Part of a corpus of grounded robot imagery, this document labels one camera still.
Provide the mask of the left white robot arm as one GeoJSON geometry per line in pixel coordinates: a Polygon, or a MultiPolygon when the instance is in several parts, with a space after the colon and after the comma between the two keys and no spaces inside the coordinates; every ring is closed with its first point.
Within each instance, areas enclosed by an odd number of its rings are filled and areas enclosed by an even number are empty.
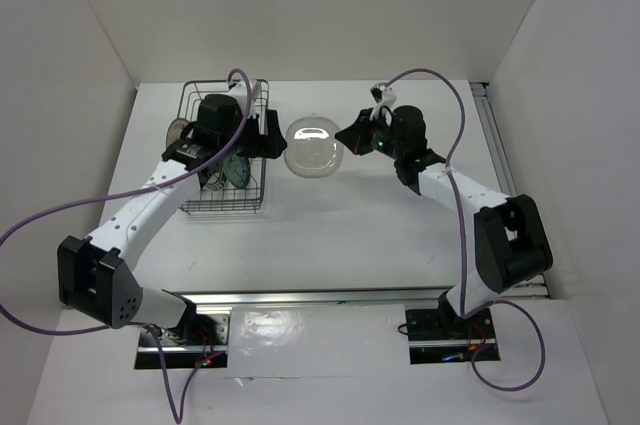
{"type": "Polygon", "coordinates": [[[113,329],[161,327],[176,344],[210,325],[191,300],[141,286],[134,268],[156,234],[206,187],[226,157],[276,159],[284,152],[277,112],[245,116],[242,108],[249,102],[232,93],[207,95],[196,119],[167,145],[136,196],[86,237],[62,241],[57,265],[63,304],[113,329]]]}

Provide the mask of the teal red rimmed plate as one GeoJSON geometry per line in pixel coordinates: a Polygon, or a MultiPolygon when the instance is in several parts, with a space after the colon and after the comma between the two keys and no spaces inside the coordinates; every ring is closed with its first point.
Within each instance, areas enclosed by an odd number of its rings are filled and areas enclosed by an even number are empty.
{"type": "Polygon", "coordinates": [[[205,183],[204,188],[208,191],[217,192],[223,190],[227,184],[227,176],[224,171],[224,165],[218,163],[215,165],[212,175],[205,183]]]}

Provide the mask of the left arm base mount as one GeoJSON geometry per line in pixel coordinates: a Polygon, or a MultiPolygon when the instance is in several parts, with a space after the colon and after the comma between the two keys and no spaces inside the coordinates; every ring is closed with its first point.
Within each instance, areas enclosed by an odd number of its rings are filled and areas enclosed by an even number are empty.
{"type": "Polygon", "coordinates": [[[195,325],[186,334],[176,329],[153,326],[155,335],[146,329],[139,333],[134,361],[135,370],[159,370],[159,341],[168,370],[193,369],[201,363],[202,369],[224,369],[228,366],[228,339],[231,313],[214,311],[199,315],[195,325]]]}

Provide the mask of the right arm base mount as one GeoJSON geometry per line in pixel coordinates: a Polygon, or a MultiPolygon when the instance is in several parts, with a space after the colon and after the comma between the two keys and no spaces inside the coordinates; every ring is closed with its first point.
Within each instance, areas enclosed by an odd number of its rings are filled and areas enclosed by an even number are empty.
{"type": "Polygon", "coordinates": [[[411,365],[499,361],[493,319],[488,309],[471,318],[458,317],[445,294],[431,308],[405,311],[397,331],[408,339],[411,365]]]}

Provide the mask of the clear grey glass plate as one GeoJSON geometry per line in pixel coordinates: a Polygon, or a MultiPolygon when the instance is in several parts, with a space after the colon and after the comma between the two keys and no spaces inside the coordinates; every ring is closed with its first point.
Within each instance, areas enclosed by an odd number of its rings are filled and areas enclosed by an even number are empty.
{"type": "Polygon", "coordinates": [[[326,178],[341,166],[344,146],[335,138],[339,127],[326,117],[307,116],[294,121],[287,129],[284,160],[296,176],[326,178]]]}

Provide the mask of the orange sunburst plate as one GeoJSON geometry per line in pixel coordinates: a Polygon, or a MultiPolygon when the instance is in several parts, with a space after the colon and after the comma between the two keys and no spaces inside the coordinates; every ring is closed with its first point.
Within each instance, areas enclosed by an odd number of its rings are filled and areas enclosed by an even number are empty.
{"type": "Polygon", "coordinates": [[[192,135],[191,122],[184,118],[174,119],[166,132],[165,147],[169,148],[178,140],[189,139],[192,135]]]}

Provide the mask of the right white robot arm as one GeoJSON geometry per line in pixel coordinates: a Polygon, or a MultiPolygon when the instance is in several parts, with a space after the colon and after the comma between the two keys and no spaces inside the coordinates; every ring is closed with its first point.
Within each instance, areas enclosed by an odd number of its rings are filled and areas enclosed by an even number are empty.
{"type": "Polygon", "coordinates": [[[482,306],[552,267],[535,201],[526,194],[508,196],[489,189],[448,167],[429,147],[418,108],[401,106],[390,119],[371,119],[370,111],[363,109],[335,138],[357,156],[379,152],[391,158],[404,186],[456,212],[462,222],[463,275],[444,294],[445,306],[436,314],[444,335],[460,336],[482,306]]]}

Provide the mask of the blue patterned plate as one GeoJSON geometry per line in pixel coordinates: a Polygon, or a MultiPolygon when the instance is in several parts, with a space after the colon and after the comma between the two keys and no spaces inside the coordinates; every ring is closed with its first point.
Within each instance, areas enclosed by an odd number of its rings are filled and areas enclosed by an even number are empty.
{"type": "Polygon", "coordinates": [[[246,157],[236,154],[228,155],[223,161],[224,174],[236,189],[246,189],[250,178],[250,161],[246,157]]]}

